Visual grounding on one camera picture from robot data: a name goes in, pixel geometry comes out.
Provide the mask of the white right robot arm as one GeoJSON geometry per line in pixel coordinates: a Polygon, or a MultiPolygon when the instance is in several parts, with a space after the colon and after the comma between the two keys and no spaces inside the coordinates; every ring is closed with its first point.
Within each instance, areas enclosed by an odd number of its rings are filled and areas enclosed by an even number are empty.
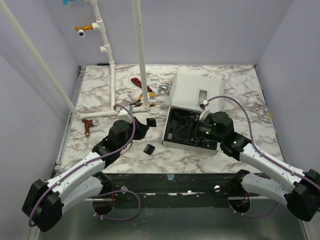
{"type": "Polygon", "coordinates": [[[209,114],[209,121],[191,117],[188,138],[218,142],[222,152],[246,163],[268,177],[253,173],[230,183],[230,191],[241,196],[245,192],[267,197],[287,207],[298,219],[309,222],[320,209],[320,174],[304,171],[264,152],[253,140],[234,130],[233,120],[223,111],[209,114]]]}

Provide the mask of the black clipper guard comb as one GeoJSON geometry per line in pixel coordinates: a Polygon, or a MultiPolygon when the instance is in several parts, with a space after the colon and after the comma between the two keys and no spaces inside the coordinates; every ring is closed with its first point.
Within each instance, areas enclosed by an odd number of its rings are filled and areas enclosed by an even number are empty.
{"type": "Polygon", "coordinates": [[[154,152],[155,150],[155,146],[151,145],[151,144],[147,144],[145,146],[145,148],[143,149],[143,152],[148,154],[149,156],[152,155],[152,153],[154,152]]]}

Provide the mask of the white hair clipper kit box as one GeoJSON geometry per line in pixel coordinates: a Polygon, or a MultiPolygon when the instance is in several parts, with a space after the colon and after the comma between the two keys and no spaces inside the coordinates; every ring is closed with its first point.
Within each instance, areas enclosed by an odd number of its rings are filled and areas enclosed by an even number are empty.
{"type": "Polygon", "coordinates": [[[199,117],[199,103],[225,94],[225,81],[220,78],[175,73],[171,86],[170,107],[165,122],[162,145],[197,153],[215,155],[218,143],[213,140],[187,140],[187,127],[192,117],[199,117]]]}

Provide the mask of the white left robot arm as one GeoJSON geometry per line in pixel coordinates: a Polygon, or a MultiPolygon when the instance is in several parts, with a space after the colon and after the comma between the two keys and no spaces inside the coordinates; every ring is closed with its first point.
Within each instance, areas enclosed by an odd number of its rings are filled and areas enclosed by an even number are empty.
{"type": "Polygon", "coordinates": [[[133,140],[142,140],[148,130],[149,126],[136,118],[133,122],[116,120],[108,135],[76,165],[49,180],[33,182],[22,205],[29,226],[47,232],[67,210],[83,200],[107,197],[112,190],[111,180],[102,171],[114,163],[133,140]]]}

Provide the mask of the clear black clipper guard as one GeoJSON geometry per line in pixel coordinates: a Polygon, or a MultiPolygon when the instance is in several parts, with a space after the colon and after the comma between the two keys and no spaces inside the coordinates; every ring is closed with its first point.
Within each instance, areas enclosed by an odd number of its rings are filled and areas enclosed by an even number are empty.
{"type": "Polygon", "coordinates": [[[155,118],[147,118],[146,119],[146,124],[150,128],[155,128],[157,127],[157,121],[155,118]]]}

